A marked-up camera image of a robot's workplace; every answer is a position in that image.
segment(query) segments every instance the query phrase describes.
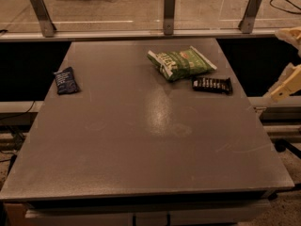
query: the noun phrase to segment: small packet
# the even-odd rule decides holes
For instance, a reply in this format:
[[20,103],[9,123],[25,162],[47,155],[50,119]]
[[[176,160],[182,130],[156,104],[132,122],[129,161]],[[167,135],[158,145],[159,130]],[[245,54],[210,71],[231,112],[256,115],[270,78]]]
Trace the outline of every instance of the small packet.
[[155,54],[148,52],[148,59],[167,81],[190,77],[200,73],[215,71],[216,66],[196,48],[179,52],[163,52]]
[[230,78],[216,79],[206,77],[195,77],[192,79],[192,88],[198,91],[225,93],[228,95],[231,95],[233,93]]
[[57,85],[57,94],[72,94],[79,90],[73,74],[73,68],[55,73],[55,82]]

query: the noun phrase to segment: green snack bag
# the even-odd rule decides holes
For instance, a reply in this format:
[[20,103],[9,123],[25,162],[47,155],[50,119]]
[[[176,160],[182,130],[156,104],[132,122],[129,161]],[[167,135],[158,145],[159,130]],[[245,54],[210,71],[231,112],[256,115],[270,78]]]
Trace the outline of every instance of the green snack bag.
[[149,60],[167,81],[176,81],[200,73],[215,71],[216,66],[196,48],[180,52],[163,52],[155,54],[148,52]]

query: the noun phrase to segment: cable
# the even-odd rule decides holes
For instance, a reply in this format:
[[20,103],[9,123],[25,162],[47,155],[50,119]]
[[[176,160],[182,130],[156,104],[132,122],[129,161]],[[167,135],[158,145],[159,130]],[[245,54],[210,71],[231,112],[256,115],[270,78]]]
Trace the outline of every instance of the cable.
[[[274,0],[270,0],[270,5],[273,7],[273,8],[276,8],[276,9],[279,9],[281,11],[285,11],[285,12],[288,12],[288,13],[291,13],[291,14],[297,14],[297,15],[301,15],[301,12],[297,12],[297,11],[289,11],[287,9],[284,9],[284,8],[279,8],[279,7],[276,7],[275,5],[273,5],[273,1]],[[290,0],[283,0],[291,5],[293,5],[295,8],[301,10],[301,8],[299,6],[297,6],[296,4],[292,3]]]
[[3,151],[0,151],[0,153],[2,153],[2,154],[15,154],[15,153],[5,153]]
[[22,115],[27,114],[27,113],[32,109],[32,107],[34,106],[35,102],[36,102],[36,101],[34,101],[34,102],[32,103],[32,105],[30,106],[30,108],[27,109],[25,112],[20,113],[20,114],[18,114],[18,115],[13,115],[13,116],[7,116],[7,117],[0,118],[0,121],[5,120],[5,119],[8,119],[8,118],[20,117],[20,116],[22,116]]
[[1,162],[10,162],[10,160],[11,160],[11,159],[2,160],[2,161],[0,161],[0,163],[1,163]]

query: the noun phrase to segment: gray tabletop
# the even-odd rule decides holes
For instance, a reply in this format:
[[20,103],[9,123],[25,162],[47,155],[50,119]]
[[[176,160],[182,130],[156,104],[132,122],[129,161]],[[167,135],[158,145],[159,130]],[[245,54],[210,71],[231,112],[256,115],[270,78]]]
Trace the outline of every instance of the gray tabletop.
[[[231,78],[232,96],[168,83],[147,59],[189,45],[217,66],[208,76]],[[58,96],[52,85],[2,200],[293,186],[216,40],[74,42],[68,66],[81,92]]]

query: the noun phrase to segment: table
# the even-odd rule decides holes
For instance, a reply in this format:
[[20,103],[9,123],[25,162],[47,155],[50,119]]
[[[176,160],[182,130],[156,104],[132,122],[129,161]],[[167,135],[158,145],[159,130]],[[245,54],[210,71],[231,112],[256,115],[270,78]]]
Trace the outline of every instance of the table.
[[[190,45],[217,66],[206,76],[230,77],[231,96],[168,83],[147,59]],[[69,66],[81,91],[51,86],[0,193],[24,223],[237,222],[293,187],[215,39],[73,42]]]

